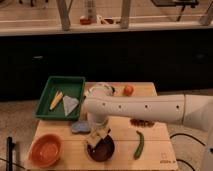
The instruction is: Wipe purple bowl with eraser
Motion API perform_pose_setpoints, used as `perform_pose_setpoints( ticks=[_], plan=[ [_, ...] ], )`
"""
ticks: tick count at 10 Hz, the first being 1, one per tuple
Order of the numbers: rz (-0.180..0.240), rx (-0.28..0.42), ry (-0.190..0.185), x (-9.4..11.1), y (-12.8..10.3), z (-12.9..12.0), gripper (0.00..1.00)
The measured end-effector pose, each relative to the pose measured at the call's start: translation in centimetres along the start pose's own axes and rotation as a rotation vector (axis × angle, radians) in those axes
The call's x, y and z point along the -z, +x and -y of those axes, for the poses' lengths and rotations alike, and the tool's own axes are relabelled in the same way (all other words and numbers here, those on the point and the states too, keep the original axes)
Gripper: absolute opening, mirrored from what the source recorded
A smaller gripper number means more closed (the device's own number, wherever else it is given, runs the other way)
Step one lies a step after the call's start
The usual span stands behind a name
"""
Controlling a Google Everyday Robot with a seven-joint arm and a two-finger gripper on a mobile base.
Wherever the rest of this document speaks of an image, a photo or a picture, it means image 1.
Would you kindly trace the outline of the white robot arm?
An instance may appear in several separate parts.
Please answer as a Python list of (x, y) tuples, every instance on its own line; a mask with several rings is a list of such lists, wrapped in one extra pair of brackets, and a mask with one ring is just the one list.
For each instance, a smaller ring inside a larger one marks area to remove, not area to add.
[(87, 95), (84, 107), (93, 123), (107, 116), (129, 117), (154, 122), (180, 124), (208, 133), (200, 171), (213, 171), (213, 96), (163, 95), (122, 97), (113, 96), (101, 85)]

